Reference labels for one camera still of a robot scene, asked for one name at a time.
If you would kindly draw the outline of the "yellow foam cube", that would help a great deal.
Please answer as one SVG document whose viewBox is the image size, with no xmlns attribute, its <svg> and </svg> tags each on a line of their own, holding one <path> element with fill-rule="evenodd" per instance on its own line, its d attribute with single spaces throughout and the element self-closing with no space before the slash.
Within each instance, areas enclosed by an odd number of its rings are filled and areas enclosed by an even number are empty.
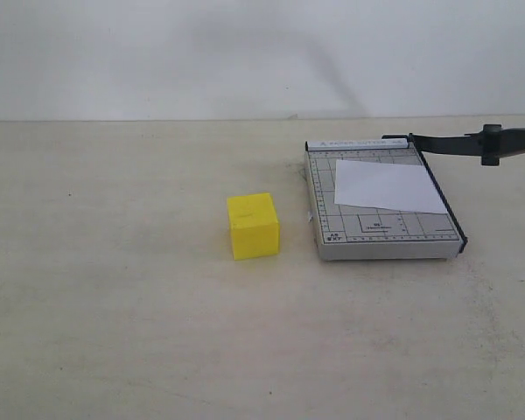
<svg viewBox="0 0 525 420">
<path fill-rule="evenodd" d="M 227 198 L 233 258 L 274 256 L 280 250 L 280 222 L 269 192 Z"/>
</svg>

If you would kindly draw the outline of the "black cutter blade arm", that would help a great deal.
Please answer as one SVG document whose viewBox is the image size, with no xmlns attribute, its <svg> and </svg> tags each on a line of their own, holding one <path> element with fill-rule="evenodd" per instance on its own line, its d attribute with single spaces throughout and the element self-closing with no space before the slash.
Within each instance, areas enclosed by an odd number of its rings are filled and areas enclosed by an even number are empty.
<svg viewBox="0 0 525 420">
<path fill-rule="evenodd" d="M 381 139 L 404 138 L 421 152 L 438 155 L 480 157 L 484 166 L 498 166 L 502 158 L 525 154 L 525 128 L 504 129 L 485 124 L 481 131 L 463 136 L 383 135 Z"/>
</svg>

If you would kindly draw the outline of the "white paper sheet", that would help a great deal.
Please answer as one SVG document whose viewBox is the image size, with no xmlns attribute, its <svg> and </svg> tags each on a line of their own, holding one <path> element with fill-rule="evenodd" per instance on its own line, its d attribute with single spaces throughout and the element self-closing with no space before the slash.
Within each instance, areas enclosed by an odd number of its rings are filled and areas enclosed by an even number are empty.
<svg viewBox="0 0 525 420">
<path fill-rule="evenodd" d="M 448 212 L 428 171 L 412 164 L 337 160 L 334 203 L 427 214 Z"/>
</svg>

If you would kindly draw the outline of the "grey paper cutter base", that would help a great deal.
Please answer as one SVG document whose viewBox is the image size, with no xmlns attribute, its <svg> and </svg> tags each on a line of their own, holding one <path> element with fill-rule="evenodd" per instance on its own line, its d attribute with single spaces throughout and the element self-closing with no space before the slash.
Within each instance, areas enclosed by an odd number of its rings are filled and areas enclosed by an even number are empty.
<svg viewBox="0 0 525 420">
<path fill-rule="evenodd" d="M 415 213 L 334 203 L 337 160 L 422 165 L 448 210 Z M 404 138 L 308 141 L 304 152 L 311 224 L 325 261 L 451 259 L 467 244 L 424 155 Z"/>
</svg>

